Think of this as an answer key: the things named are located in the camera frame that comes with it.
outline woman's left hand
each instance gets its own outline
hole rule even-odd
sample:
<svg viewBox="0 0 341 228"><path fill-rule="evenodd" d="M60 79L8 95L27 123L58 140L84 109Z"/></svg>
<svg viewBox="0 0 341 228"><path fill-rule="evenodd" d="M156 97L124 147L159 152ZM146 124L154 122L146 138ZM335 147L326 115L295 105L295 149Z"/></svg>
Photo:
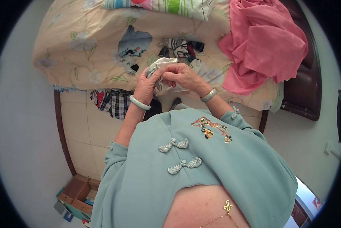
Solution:
<svg viewBox="0 0 341 228"><path fill-rule="evenodd" d="M164 70L156 70L152 76L147 79L145 75L146 69L138 76L138 81L134 91L134 98L145 105L149 105L153 99L153 92L155 89L154 83L161 77Z"/></svg>

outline black pants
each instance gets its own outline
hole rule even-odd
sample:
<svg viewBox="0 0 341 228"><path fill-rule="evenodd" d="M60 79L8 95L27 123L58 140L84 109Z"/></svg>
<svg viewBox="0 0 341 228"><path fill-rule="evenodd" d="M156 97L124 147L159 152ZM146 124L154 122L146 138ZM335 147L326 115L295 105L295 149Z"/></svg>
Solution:
<svg viewBox="0 0 341 228"><path fill-rule="evenodd" d="M150 117L160 113L162 113L162 104L159 101L152 99L150 102L150 109L146 110L143 121L146 121Z"/></svg>

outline woman's hand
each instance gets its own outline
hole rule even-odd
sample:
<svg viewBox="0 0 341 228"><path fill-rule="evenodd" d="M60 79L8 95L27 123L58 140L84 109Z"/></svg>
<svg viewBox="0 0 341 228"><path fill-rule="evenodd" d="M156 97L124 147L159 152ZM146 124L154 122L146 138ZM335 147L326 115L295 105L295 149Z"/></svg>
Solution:
<svg viewBox="0 0 341 228"><path fill-rule="evenodd" d="M197 93L200 97L209 94L213 88L198 76L187 64L175 63L165 67L162 75L163 83L176 87L176 83L185 89Z"/></svg>
<svg viewBox="0 0 341 228"><path fill-rule="evenodd" d="M138 76L138 81L134 91L134 98L145 105L149 105L153 98L154 83L160 78L164 70L158 69L147 79L146 69Z"/></svg>

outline woman's right hand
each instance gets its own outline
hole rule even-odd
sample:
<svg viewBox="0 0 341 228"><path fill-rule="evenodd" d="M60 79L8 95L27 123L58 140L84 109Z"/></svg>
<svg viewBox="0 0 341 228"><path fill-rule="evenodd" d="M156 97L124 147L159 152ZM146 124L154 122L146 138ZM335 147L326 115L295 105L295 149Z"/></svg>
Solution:
<svg viewBox="0 0 341 228"><path fill-rule="evenodd" d="M185 89L189 89L197 93L200 97L209 94L213 88L198 76L191 68L185 63L170 64L165 67L163 83L168 86L176 87L176 83Z"/></svg>

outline gold necklace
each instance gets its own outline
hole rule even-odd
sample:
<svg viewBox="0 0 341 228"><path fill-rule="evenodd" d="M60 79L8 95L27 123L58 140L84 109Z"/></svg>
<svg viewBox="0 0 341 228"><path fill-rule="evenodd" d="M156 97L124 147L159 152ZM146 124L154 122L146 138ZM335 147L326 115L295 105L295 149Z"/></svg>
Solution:
<svg viewBox="0 0 341 228"><path fill-rule="evenodd" d="M229 204L230 201L229 201L229 200L226 200L225 203L226 203L226 206L224 206L224 209L227 211L227 213L224 214L223 216L218 217L217 219L214 219L214 220L212 220L211 222L209 222L209 223L207 223L207 224L201 226L200 228L202 228L202 227L204 227L204 226L207 226L207 225L209 225L210 223L212 223L212 222L214 222L214 221L216 221L216 220L218 220L218 219L220 219L220 218L222 218L222 217L224 217L224 216L226 216L226 215L228 215L229 218L232 220L232 222L239 228L239 226L236 224L236 222L235 222L235 221L232 219L232 217L230 216L230 212L229 212L229 211L230 211L230 209L232 208L232 205Z"/></svg>

